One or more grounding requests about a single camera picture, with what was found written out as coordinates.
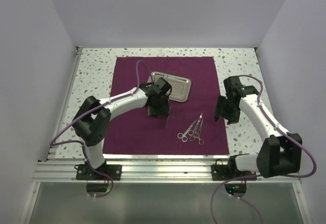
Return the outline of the steel instrument tray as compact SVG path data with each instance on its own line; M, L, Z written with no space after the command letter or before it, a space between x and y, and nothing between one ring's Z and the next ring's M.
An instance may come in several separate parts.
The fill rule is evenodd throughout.
M188 78L168 74L169 77L165 80L172 86L170 100L176 102L185 102L188 99L191 90L192 81ZM153 78L152 74L148 78L148 82Z

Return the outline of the steel hemostat forceps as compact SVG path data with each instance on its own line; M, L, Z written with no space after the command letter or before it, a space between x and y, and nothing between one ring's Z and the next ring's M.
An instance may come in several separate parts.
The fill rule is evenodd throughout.
M201 132L202 132L202 127L203 127L203 119L201 121L201 124L200 124L200 127L199 127L199 130L198 130L198 133L197 133L197 136L196 136L196 139L198 140L198 143L199 145L204 145L204 140L201 138Z

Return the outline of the purple cloth wrap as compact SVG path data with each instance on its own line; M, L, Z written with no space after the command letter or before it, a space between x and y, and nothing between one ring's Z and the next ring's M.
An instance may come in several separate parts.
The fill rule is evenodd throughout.
M214 120L220 86L212 57L127 57L117 58L111 95L119 95L146 83L150 71L177 75L192 81L185 102L170 102L170 116L149 117L147 108L133 109L111 120L105 136L105 154L126 155L227 155L229 154L224 119ZM201 138L182 142L178 133L203 114Z

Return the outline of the long steel scissors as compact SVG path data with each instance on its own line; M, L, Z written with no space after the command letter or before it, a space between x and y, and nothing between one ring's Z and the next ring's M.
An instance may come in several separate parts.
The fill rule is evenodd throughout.
M184 132L184 133L178 133L177 137L178 139L180 139L182 142L187 142L188 140L188 137L187 135L189 134L189 132L191 131L191 129L193 128L193 126L196 124L196 120L194 120L190 125L189 127L187 128L187 130Z

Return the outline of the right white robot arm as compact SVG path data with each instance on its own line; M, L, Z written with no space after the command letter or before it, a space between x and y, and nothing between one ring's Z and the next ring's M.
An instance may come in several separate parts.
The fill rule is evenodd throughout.
M257 130L263 142L257 155L238 154L228 160L227 174L239 179L245 172L259 172L270 178L297 173L301 166L302 138L290 133L279 124L261 101L261 92L254 86L245 86L239 76L230 76L223 81L226 94L219 96L214 119L224 118L236 124L244 113Z

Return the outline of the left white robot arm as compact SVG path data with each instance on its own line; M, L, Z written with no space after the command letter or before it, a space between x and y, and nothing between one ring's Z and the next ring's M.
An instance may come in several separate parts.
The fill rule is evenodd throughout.
M101 141L112 119L137 108L148 108L148 116L169 116L169 96L172 86L163 78L143 83L112 98L88 97L72 121L72 127L84 143L83 153L88 163L88 174L98 180L106 173L106 160Z

